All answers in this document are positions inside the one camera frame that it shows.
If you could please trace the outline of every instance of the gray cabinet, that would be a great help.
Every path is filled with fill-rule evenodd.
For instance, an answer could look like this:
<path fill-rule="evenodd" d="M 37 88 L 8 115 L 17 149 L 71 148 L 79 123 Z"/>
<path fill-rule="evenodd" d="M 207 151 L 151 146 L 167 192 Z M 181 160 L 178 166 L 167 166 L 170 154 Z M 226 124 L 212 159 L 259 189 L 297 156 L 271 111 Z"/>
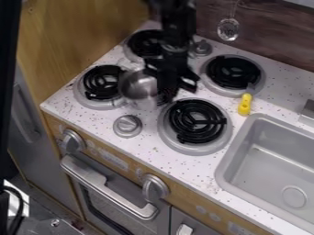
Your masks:
<path fill-rule="evenodd" d="M 171 235 L 219 235 L 212 228 L 191 218 L 184 212 L 172 208 Z"/>
<path fill-rule="evenodd" d="M 79 215 L 72 189 L 18 68 L 15 82 L 7 148 L 29 182 Z"/>

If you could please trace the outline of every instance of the black coil burner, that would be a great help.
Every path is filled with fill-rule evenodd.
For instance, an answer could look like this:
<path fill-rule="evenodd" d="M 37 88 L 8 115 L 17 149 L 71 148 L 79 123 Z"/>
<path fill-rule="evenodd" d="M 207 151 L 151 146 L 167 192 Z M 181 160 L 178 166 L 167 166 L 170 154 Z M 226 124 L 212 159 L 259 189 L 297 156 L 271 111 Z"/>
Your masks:
<path fill-rule="evenodd" d="M 208 143 L 218 138 L 226 117 L 209 102 L 191 99 L 177 101 L 169 111 L 169 122 L 181 143 Z"/>
<path fill-rule="evenodd" d="M 217 85 L 243 90 L 248 84 L 257 84 L 261 79 L 260 69 L 252 62 L 241 58 L 218 56 L 206 68 L 206 75 Z"/>
<path fill-rule="evenodd" d="M 152 58 L 162 55 L 160 41 L 163 35 L 160 30 L 143 30 L 135 33 L 128 40 L 128 46 L 141 58 Z"/>
<path fill-rule="evenodd" d="M 123 73 L 116 65 L 101 65 L 91 69 L 83 77 L 86 97 L 96 100 L 119 97 L 118 78 Z"/>

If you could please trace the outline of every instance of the wooden backsplash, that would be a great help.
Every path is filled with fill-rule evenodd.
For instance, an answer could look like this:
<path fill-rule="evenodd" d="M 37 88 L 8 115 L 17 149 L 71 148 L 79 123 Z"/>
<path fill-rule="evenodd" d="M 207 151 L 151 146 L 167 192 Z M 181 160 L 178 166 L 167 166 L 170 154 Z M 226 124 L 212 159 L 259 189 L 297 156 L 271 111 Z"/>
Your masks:
<path fill-rule="evenodd" d="M 236 0 L 196 0 L 197 34 L 314 72 L 314 9 L 275 0 L 240 0 L 233 42 L 217 35 L 219 21 Z"/>
<path fill-rule="evenodd" d="M 39 105 L 147 19 L 141 0 L 28 0 L 17 60 Z"/>

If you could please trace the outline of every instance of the yellow object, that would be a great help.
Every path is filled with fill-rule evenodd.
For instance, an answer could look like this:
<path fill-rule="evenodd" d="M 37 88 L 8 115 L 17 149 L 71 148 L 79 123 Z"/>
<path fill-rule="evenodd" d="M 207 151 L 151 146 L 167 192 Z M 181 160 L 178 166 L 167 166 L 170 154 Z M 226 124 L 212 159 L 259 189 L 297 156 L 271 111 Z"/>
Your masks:
<path fill-rule="evenodd" d="M 245 93 L 242 95 L 241 102 L 238 106 L 238 113 L 242 116 L 247 116 L 251 112 L 252 95 Z"/>

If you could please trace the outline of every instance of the metal pot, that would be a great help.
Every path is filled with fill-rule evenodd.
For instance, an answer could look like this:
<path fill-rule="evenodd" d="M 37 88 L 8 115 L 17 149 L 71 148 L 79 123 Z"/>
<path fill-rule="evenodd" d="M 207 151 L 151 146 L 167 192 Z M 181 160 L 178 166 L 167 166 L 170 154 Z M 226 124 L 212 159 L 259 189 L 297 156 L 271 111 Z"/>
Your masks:
<path fill-rule="evenodd" d="M 118 82 L 118 90 L 139 110 L 154 110 L 158 106 L 157 79 L 144 70 L 123 74 Z"/>

